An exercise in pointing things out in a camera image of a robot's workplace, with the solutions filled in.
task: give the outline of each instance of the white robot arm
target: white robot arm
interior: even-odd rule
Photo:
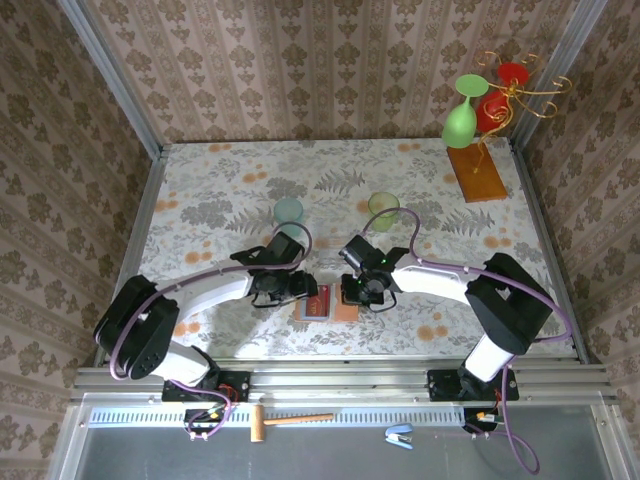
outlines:
[[[354,275],[342,277],[346,304],[369,308],[372,304],[382,305],[385,304],[384,292],[388,291],[393,299],[390,308],[396,304],[396,293],[426,293],[457,300],[474,310],[485,334],[458,372],[462,386],[459,399],[468,394],[481,395],[483,387],[492,382],[514,356],[527,352],[551,314],[542,302],[501,282],[469,274],[469,269],[456,273],[433,264],[423,265],[404,248],[393,248],[385,255],[359,235],[340,255],[355,271]],[[506,254],[495,254],[485,263],[485,268],[548,297]]]
[[[278,233],[267,247],[235,253],[224,265],[195,275],[160,284],[143,275],[132,277],[98,323],[94,338],[112,355],[117,342],[122,342],[125,326],[144,302],[152,300],[116,352],[117,364],[133,380],[153,374],[195,386],[217,366],[198,348],[171,340],[177,323],[215,305],[251,295],[256,308],[317,295],[313,276],[291,268],[301,252],[304,248],[299,243]]]

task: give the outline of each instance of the wooden hammer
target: wooden hammer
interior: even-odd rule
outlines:
[[[253,405],[251,408],[251,442],[264,442],[265,425],[285,425],[287,423],[319,422],[333,420],[333,413],[321,413],[318,415],[302,415],[299,417],[285,417],[264,419],[264,406]]]

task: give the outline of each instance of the floral tablecloth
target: floral tablecloth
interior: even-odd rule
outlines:
[[[509,197],[465,204],[439,139],[186,144],[171,147],[140,272],[152,280],[194,273],[229,254],[265,244],[283,197],[304,205],[314,250],[303,268],[319,283],[339,281],[349,267],[338,250],[368,220],[373,192],[394,193],[423,221],[420,254],[481,264],[509,253],[553,293],[547,265],[507,143],[490,147]],[[401,216],[369,241],[384,251],[406,246],[413,229]],[[357,323],[300,323],[294,306],[257,310],[248,300],[186,319],[175,340],[214,358],[334,355],[467,355],[482,335],[472,310],[430,295],[400,295],[398,306]],[[557,334],[550,318],[544,335]],[[574,356],[571,342],[535,345],[532,355]]]

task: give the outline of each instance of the wall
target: wall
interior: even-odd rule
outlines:
[[[527,145],[592,354],[640,453],[640,4],[609,0],[575,89]]]
[[[164,142],[437,136],[476,52],[548,58],[576,0],[87,0]]]
[[[55,2],[0,1],[0,478],[44,478],[149,159]]]

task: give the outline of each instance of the green cup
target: green cup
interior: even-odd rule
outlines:
[[[278,200],[273,208],[273,216],[278,224],[284,222],[298,222],[302,223],[302,214],[304,209],[300,201],[295,198],[282,198]],[[280,229],[281,232],[286,233],[291,238],[296,238],[302,232],[300,227],[295,225],[285,225]]]
[[[371,214],[371,216],[374,216],[377,213],[380,213],[388,208],[398,208],[399,206],[400,201],[395,197],[395,195],[387,192],[374,193],[369,199],[369,213]],[[373,228],[376,232],[386,232],[394,223],[396,223],[397,217],[397,211],[380,215],[373,221],[373,223],[371,224],[371,228]]]

